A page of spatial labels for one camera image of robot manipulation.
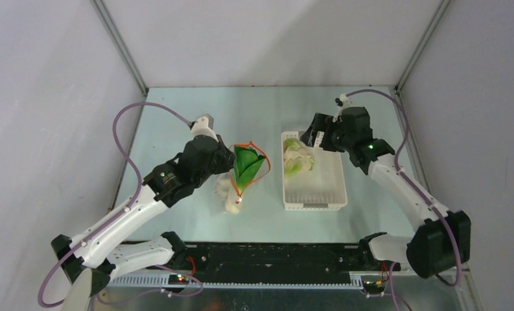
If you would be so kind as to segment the green bok choy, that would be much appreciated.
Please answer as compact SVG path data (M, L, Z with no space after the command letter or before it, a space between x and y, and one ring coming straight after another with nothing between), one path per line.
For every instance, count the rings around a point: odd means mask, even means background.
M268 165L268 157L252 142L248 144L235 144L233 146L235 162L231 178L235 184L238 196L261 178L261 169Z

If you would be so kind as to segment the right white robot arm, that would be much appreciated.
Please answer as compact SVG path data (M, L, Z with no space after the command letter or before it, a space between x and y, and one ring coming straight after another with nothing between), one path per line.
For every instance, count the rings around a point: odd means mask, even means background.
M375 233L361 239L360 265L375 271L387 262L407 264L427 279L461 269L471 254L471 219L453 212L406 174L395 150L373 136L364 107L348 107L337 116L316 113L301 137L308 147L345 152L354 167L385 189L412 226L411 238Z

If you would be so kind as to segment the small cabbage leaf piece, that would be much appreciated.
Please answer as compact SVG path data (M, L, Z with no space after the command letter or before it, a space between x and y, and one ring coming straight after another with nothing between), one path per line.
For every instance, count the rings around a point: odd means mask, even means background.
M298 150L303 148L305 145L296 138L288 138L284 140L284 148L285 150Z

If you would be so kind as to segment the clear zip top bag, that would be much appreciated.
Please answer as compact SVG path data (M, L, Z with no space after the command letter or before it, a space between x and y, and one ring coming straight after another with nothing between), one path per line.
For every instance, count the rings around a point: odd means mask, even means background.
M219 175L215 194L224 205L225 212L239 214L244 194L271 171L272 165L265 151L253 141L233 144L229 149L235 155L233 168Z

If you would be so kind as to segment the pale green cabbage leaf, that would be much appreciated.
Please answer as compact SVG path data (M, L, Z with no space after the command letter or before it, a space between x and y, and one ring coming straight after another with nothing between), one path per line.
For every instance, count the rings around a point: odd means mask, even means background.
M284 175L286 178L294 177L302 172L310 172L314 169L315 160L312 157L297 157L285 162Z

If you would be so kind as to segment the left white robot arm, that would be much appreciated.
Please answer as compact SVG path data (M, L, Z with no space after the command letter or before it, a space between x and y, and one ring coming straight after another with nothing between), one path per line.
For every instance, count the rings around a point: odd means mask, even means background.
M58 235L51 246L73 286L84 272L88 297L101 292L114 279L152 266L172 270L184 267L187 246L173 231L138 244L123 242L153 217L193 194L209 177L229 172L235 154L220 137L196 135L183 151L156 166L135 193L103 219L73 238Z

